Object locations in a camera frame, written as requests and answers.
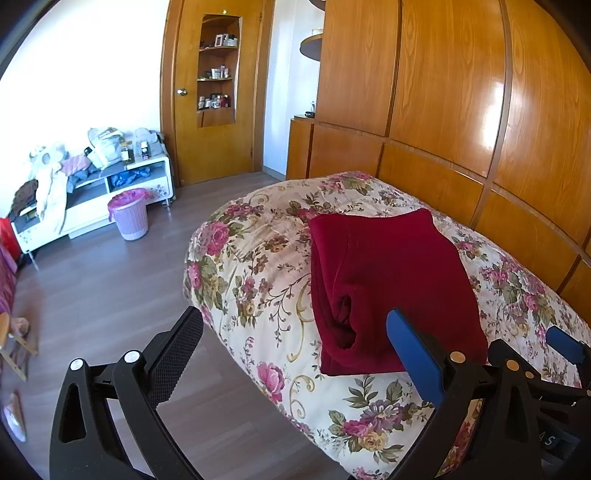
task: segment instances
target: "floral comforter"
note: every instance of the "floral comforter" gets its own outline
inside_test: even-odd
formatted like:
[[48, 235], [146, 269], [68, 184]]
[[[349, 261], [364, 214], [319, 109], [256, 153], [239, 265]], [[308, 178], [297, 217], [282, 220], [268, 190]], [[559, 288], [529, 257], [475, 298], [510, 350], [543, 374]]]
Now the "floral comforter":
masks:
[[[460, 252], [488, 341], [505, 340], [546, 380], [580, 386], [545, 332], [557, 325], [591, 344], [591, 330], [556, 293], [482, 235], [364, 173], [286, 181], [229, 202], [194, 233], [186, 258], [185, 295], [234, 360], [294, 427], [359, 480], [387, 478], [433, 408], [406, 372], [320, 373], [307, 222], [329, 212], [395, 216], [421, 207]], [[473, 402], [441, 472], [462, 457], [478, 407]]]

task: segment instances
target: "pink trash can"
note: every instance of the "pink trash can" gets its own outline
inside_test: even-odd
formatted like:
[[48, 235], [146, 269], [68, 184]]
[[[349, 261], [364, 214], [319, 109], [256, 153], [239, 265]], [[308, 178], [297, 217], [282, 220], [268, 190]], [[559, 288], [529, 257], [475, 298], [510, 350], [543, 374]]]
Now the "pink trash can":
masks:
[[107, 204], [109, 220], [115, 219], [121, 236], [126, 240], [137, 240], [148, 232], [146, 200], [149, 197], [146, 189], [132, 189], [115, 195]]

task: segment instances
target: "wooden floor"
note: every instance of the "wooden floor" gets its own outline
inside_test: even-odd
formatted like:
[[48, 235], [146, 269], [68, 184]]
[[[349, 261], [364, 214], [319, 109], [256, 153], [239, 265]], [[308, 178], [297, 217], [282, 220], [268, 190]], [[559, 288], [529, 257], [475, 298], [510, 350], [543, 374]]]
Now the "wooden floor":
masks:
[[[114, 225], [62, 238], [39, 250], [39, 271], [28, 265], [20, 272], [14, 315], [30, 319], [39, 356], [29, 362], [26, 384], [4, 366], [0, 400], [19, 391], [28, 433], [19, 445], [43, 478], [49, 478], [51, 422], [70, 361], [114, 362], [172, 327], [187, 306], [181, 284], [193, 231], [221, 204], [274, 182], [254, 173], [185, 187], [170, 212], [148, 208], [144, 238], [125, 242]], [[149, 472], [118, 403], [110, 402], [130, 459]], [[348, 477], [288, 424], [207, 328], [158, 412], [206, 480]]]

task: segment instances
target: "wooden cabinet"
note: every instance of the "wooden cabinet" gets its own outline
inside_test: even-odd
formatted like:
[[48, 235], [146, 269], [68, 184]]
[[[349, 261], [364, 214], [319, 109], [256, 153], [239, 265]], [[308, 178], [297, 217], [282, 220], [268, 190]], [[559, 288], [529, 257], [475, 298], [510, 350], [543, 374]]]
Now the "wooden cabinet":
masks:
[[395, 145], [384, 147], [379, 179], [465, 225], [482, 191], [480, 183], [465, 175]]
[[398, 0], [326, 2], [316, 118], [386, 135]]
[[[587, 253], [591, 255], [591, 244]], [[561, 296], [591, 326], [591, 266], [581, 260]]]
[[504, 88], [498, 0], [404, 0], [392, 139], [486, 176]]
[[506, 4], [513, 82], [495, 182], [581, 243], [591, 225], [591, 73], [539, 5]]
[[553, 290], [577, 255], [548, 225], [496, 192], [491, 192], [476, 230], [513, 255]]
[[291, 120], [286, 180], [308, 178], [313, 130], [314, 124], [311, 118], [294, 117]]
[[377, 176], [381, 151], [382, 142], [375, 138], [316, 125], [309, 176], [323, 177], [348, 170]]

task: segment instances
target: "glass jar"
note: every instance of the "glass jar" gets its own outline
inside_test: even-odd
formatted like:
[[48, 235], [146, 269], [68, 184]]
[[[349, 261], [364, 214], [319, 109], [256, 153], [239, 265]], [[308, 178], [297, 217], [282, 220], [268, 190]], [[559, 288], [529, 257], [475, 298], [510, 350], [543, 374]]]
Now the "glass jar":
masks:
[[132, 142], [121, 142], [121, 160], [125, 165], [131, 165], [134, 162], [134, 148]]

